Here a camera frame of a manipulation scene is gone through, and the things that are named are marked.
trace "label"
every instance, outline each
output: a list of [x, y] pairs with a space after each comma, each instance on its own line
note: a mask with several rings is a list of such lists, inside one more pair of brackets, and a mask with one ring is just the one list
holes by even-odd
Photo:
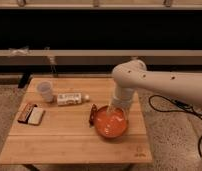
[[81, 93], [64, 93], [59, 94], [57, 98], [58, 105], [74, 105], [81, 104]]

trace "black cable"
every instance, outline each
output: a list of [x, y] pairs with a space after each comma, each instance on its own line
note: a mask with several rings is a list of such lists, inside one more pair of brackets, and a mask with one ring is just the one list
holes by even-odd
[[[161, 99], [164, 99], [164, 100], [170, 102], [170, 103], [173, 104], [174, 106], [178, 107], [180, 110], [177, 110], [177, 109], [162, 110], [162, 109], [156, 108], [156, 107], [152, 104], [152, 99], [155, 98], [155, 97], [158, 97], [158, 98], [161, 98]], [[149, 105], [150, 105], [150, 107], [151, 107], [152, 109], [154, 109], [154, 110], [157, 111], [157, 112], [168, 112], [168, 113], [170, 113], [170, 112], [184, 112], [184, 113], [187, 113], [187, 114], [196, 116], [197, 118], [199, 118], [199, 119], [202, 121], [202, 113], [196, 112], [193, 106], [190, 106], [190, 105], [188, 105], [188, 104], [185, 104], [185, 103], [182, 103], [182, 102], [179, 102], [179, 101], [174, 101], [174, 100], [168, 99], [168, 98], [166, 98], [166, 97], [164, 97], [164, 96], [161, 96], [161, 95], [153, 95], [153, 96], [150, 96], [150, 97], [149, 97]], [[198, 140], [198, 143], [197, 143], [198, 153], [199, 153], [200, 157], [202, 157], [201, 143], [202, 143], [202, 134], [201, 134], [201, 136], [199, 137], [199, 140]]]

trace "black wall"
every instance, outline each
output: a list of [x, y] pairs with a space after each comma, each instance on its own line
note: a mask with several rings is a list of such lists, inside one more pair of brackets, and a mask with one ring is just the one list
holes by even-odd
[[0, 10], [0, 49], [202, 49], [202, 11]]

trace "bottle cap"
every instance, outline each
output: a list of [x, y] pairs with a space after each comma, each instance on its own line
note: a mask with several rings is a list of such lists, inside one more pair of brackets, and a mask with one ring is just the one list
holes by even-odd
[[88, 102], [89, 100], [90, 100], [89, 95], [88, 95], [88, 94], [85, 94], [85, 95], [84, 95], [84, 101], [85, 101], [85, 102]]

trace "orange bowl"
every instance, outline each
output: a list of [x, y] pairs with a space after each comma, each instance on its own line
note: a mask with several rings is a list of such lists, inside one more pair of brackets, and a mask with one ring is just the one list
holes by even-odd
[[94, 116], [94, 126], [98, 134], [105, 138], [116, 138], [126, 131], [127, 120], [125, 112], [120, 108], [115, 108], [107, 113], [108, 106], [103, 106], [97, 110]]

